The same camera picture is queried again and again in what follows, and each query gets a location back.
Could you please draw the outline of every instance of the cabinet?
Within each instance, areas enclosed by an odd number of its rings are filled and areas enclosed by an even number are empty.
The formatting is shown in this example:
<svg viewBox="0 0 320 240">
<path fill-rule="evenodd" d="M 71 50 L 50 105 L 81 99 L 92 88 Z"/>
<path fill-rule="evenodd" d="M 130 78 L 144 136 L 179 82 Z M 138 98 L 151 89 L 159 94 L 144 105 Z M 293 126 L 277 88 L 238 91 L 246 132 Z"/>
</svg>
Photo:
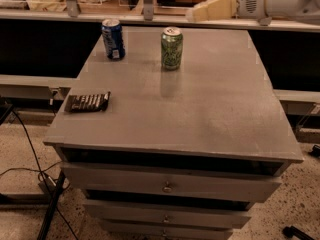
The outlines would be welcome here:
<svg viewBox="0 0 320 240">
<path fill-rule="evenodd" d="M 124 27 L 117 62 L 100 39 L 70 94 L 111 91 L 107 111 L 62 105 L 45 138 L 108 231 L 228 239 L 303 161 L 248 33 L 182 31 L 176 71 L 161 69 L 162 28 Z"/>
</svg>

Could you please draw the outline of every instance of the tabletop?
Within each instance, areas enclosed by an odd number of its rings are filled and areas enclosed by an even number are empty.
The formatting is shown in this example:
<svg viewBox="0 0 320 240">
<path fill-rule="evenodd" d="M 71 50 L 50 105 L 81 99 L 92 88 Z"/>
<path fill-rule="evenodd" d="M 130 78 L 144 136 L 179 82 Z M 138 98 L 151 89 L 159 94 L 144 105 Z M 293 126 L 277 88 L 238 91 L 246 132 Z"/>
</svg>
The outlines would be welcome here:
<svg viewBox="0 0 320 240">
<path fill-rule="evenodd" d="M 121 61 L 106 58 L 100 39 L 70 94 L 111 91 L 108 109 L 71 114 L 63 104 L 45 144 L 302 161 L 246 31 L 183 28 L 181 67 L 166 71 L 161 68 L 162 30 L 124 27 Z"/>
</svg>

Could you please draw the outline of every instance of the soda can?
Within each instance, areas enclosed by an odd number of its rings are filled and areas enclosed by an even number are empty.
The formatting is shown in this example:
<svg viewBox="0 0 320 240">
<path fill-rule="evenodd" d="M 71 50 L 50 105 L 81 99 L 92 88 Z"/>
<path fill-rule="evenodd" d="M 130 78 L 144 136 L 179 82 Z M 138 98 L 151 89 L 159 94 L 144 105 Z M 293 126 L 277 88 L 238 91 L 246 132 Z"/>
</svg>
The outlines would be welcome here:
<svg viewBox="0 0 320 240">
<path fill-rule="evenodd" d="M 161 34 L 161 65 L 164 69 L 180 67 L 183 50 L 183 35 L 177 27 L 167 27 Z"/>
<path fill-rule="evenodd" d="M 102 22 L 101 32 L 107 57 L 120 60 L 126 55 L 122 39 L 122 26 L 119 20 L 106 19 Z"/>
</svg>

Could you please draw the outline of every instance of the floor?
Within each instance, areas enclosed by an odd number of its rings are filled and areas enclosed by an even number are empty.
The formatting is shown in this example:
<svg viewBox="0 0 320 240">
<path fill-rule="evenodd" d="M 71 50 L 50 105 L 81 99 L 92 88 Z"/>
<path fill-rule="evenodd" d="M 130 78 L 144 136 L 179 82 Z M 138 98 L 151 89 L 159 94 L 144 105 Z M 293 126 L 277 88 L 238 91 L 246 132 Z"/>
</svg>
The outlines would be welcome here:
<svg viewBox="0 0 320 240">
<path fill-rule="evenodd" d="M 51 147 L 44 146 L 43 137 L 53 119 L 50 114 L 21 112 L 42 169 L 59 161 Z M 18 120 L 9 117 L 0 126 L 0 174 L 12 167 L 37 169 L 25 132 Z M 301 143 L 305 161 L 292 165 L 283 175 L 283 184 L 264 204 L 250 210 L 252 219 L 241 230 L 236 230 L 230 240 L 281 240 L 285 226 L 294 225 L 315 239 L 320 239 L 320 159 L 308 154 L 314 143 Z M 59 174 L 59 164 L 47 173 L 52 178 Z M 0 176 L 0 193 L 41 193 L 38 173 L 10 171 Z M 91 218 L 81 205 L 83 194 L 67 188 L 58 203 L 81 240 L 148 240 L 142 235 L 115 234 L 103 231 L 96 219 Z M 46 212 L 45 205 L 0 205 L 0 240 L 36 239 Z M 56 212 L 47 235 L 48 240 L 75 239 L 65 222 Z"/>
</svg>

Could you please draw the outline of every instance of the can lid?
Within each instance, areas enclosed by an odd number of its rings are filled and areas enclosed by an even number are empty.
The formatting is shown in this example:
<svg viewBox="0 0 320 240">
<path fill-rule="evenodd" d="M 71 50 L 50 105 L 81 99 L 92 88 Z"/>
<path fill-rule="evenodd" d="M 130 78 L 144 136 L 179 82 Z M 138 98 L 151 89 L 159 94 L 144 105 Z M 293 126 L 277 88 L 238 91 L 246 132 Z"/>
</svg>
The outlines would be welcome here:
<svg viewBox="0 0 320 240">
<path fill-rule="evenodd" d="M 168 36 L 181 35 L 181 30 L 180 30 L 180 28 L 177 28 L 177 27 L 167 27 L 167 28 L 164 29 L 163 32 Z"/>
<path fill-rule="evenodd" d="M 102 25 L 107 27 L 114 27 L 120 24 L 120 21 L 117 19 L 105 19 L 102 21 Z"/>
</svg>

